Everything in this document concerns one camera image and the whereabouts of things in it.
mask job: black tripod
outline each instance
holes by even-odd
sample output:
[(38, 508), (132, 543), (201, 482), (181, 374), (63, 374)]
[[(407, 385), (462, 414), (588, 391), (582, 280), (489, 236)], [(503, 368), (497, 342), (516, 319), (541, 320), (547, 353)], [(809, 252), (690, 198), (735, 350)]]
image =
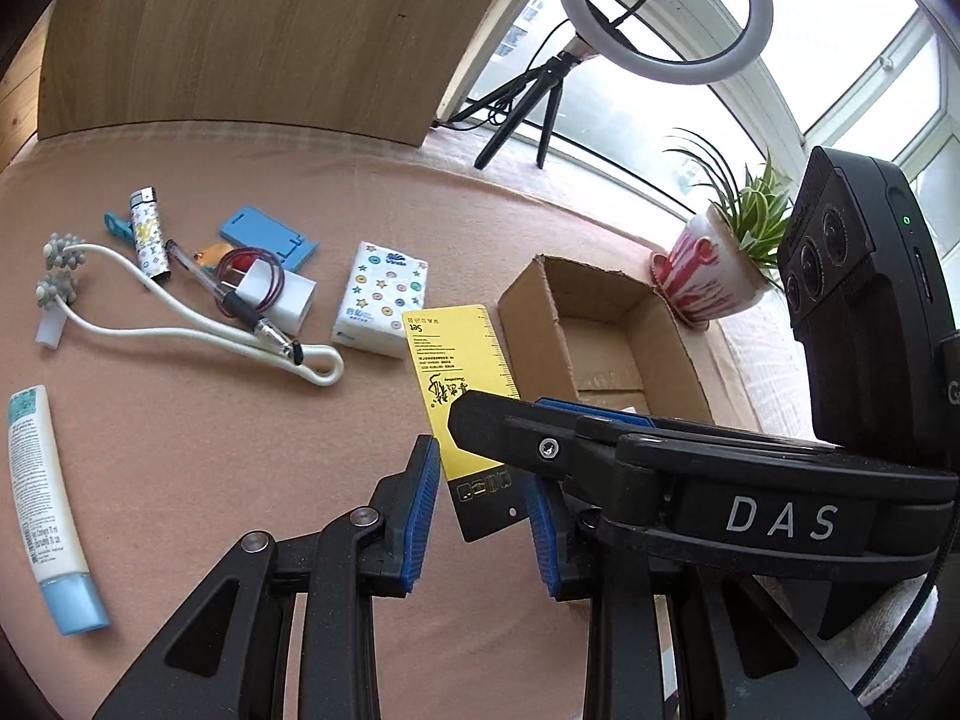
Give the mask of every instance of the black tripod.
[(596, 53), (579, 36), (576, 36), (563, 47), (558, 55), (551, 56), (544, 64), (529, 69), (522, 76), (507, 81), (488, 95), (484, 95), (476, 103), (467, 105), (466, 108), (451, 117), (448, 124), (459, 124), (459, 122), (465, 122), (484, 108), (495, 107), (498, 103), (509, 104), (509, 101), (515, 98), (521, 89), (526, 88), (528, 84), (533, 82), (533, 86), (507, 114), (503, 124), (493, 133), (493, 138), (490, 138), (490, 141), (484, 146), (473, 166), (477, 170), (483, 170), (488, 162), (493, 159), (493, 156), (500, 151), (500, 147), (503, 146), (507, 138), (514, 133), (517, 126), (530, 115), (530, 112), (536, 108), (544, 95), (549, 93), (550, 97), (546, 101), (544, 127), (541, 129), (539, 146), (536, 147), (536, 166), (542, 168), (546, 159), (546, 149), (550, 145), (550, 137), (553, 135), (553, 125), (557, 120), (557, 110), (560, 108), (560, 97), (563, 95), (563, 79), (581, 62), (592, 59), (594, 56), (596, 56)]

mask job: white lettering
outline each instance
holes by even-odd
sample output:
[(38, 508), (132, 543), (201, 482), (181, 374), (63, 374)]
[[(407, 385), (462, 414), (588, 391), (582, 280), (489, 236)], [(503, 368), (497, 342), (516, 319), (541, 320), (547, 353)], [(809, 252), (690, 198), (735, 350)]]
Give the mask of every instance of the white lettering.
[[(736, 514), (738, 509), (740, 509), (740, 504), (745, 503), (750, 507), (750, 514), (747, 516), (747, 522), (743, 525), (734, 525), (733, 522), (736, 521)], [(757, 516), (757, 501), (752, 498), (747, 498), (744, 495), (736, 495), (733, 498), (733, 508), (730, 509), (730, 518), (727, 520), (727, 530), (734, 531), (735, 533), (742, 533), (746, 531), (754, 523), (754, 517)]]
[(786, 531), (787, 538), (793, 538), (793, 501), (789, 501), (781, 515), (776, 518), (774, 526), (767, 531), (767, 536), (773, 536), (774, 531)]
[(833, 523), (829, 519), (824, 519), (825, 512), (832, 512), (833, 514), (837, 513), (837, 507), (835, 506), (824, 506), (822, 509), (817, 512), (817, 524), (826, 525), (827, 533), (816, 533), (815, 531), (810, 531), (810, 538), (813, 538), (815, 541), (823, 541), (825, 538), (830, 538), (830, 534), (833, 533)]

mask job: white ring light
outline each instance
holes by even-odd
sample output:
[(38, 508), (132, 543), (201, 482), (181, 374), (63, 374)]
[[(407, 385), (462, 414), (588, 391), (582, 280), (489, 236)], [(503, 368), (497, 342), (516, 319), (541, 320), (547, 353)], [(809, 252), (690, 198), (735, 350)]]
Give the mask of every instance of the white ring light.
[(665, 83), (696, 85), (715, 83), (734, 76), (760, 56), (774, 26), (774, 1), (750, 0), (747, 28), (718, 55), (692, 62), (673, 62), (632, 52), (613, 39), (590, 15), (587, 0), (560, 0), (570, 23), (597, 52), (624, 70), (645, 79)]

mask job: blue tube cap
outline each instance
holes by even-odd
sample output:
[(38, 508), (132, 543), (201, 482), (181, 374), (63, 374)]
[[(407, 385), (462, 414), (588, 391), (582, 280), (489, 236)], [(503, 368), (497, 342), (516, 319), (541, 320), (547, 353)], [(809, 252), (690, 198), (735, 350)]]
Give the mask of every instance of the blue tube cap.
[(97, 586), (89, 574), (64, 574), (42, 581), (40, 592), (54, 618), (56, 630), (65, 637), (106, 628), (110, 624)]

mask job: potted plant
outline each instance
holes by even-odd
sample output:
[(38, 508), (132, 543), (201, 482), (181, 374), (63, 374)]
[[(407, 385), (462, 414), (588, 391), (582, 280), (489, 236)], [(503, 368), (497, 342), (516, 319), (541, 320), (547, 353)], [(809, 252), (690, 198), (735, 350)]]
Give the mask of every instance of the potted plant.
[(789, 221), (793, 203), (784, 186), (788, 179), (767, 153), (762, 175), (746, 169), (737, 184), (719, 149), (695, 132), (678, 148), (702, 170), (716, 196), (709, 207), (686, 223), (669, 254), (654, 254), (651, 276), (674, 312), (694, 327), (728, 317), (755, 305), (776, 282), (776, 248)]

